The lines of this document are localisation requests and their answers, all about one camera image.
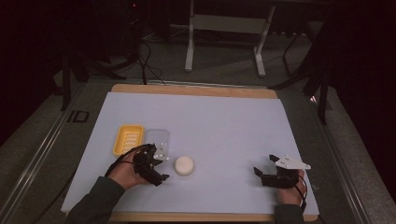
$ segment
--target yellow soap dish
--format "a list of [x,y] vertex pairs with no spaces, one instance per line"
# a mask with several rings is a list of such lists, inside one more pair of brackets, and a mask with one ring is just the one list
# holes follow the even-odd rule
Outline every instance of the yellow soap dish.
[[116,144],[113,153],[117,156],[128,152],[133,147],[142,145],[144,128],[140,125],[122,125],[117,134]]

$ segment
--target white ball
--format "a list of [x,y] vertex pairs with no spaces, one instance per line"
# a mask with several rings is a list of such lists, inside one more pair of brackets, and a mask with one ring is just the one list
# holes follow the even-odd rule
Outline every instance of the white ball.
[[175,162],[175,170],[178,175],[190,175],[194,170],[194,161],[187,156],[179,157]]

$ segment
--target dark background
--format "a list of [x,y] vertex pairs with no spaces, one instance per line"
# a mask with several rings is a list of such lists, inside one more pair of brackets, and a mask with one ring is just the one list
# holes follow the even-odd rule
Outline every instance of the dark background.
[[[262,1],[233,1],[234,5],[230,5],[230,1],[219,1],[217,5],[213,2],[197,3],[196,11],[210,12],[216,7],[220,14],[262,17],[262,13],[252,7]],[[395,88],[396,24],[393,15],[396,4],[391,1],[348,3],[349,7],[338,10],[334,23],[321,36],[321,43],[332,55],[331,85],[337,89],[395,200],[396,181],[391,177],[395,159],[392,153],[395,101],[391,90]],[[128,48],[120,47],[130,19],[123,4],[121,0],[2,1],[0,144],[56,90],[52,77],[61,69],[63,56],[63,49],[53,38],[56,27],[61,28],[76,49],[95,60],[107,61],[108,55],[128,53],[122,51]],[[134,15],[142,24],[151,24],[164,36],[169,34],[169,23],[188,23],[189,1],[151,0],[150,7],[153,16],[149,21],[145,21],[147,9]],[[309,14],[304,13],[307,8],[310,8]],[[107,15],[107,19],[98,18],[98,11]],[[327,11],[324,12],[319,8],[285,4],[276,9],[271,29],[291,34],[301,28],[301,18],[323,20],[323,15],[327,15]]]

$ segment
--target white metal frame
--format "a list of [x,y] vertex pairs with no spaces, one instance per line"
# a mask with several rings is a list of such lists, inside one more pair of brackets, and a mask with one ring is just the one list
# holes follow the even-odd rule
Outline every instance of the white metal frame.
[[192,71],[192,61],[194,55],[194,29],[196,30],[214,30],[225,32],[238,32],[248,34],[260,34],[259,44],[254,47],[254,57],[256,59],[257,71],[260,77],[265,76],[265,69],[262,62],[262,47],[275,12],[275,6],[271,6],[267,18],[236,18],[194,14],[194,0],[190,2],[190,25],[189,25],[189,45],[187,48],[186,72]]

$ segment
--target sleeve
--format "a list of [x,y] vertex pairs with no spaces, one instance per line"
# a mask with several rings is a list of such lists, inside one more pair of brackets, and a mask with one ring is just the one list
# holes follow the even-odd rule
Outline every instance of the sleeve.
[[295,204],[280,204],[275,207],[275,224],[302,224],[303,210]]
[[107,223],[125,189],[114,180],[99,176],[90,193],[67,215],[65,224]]

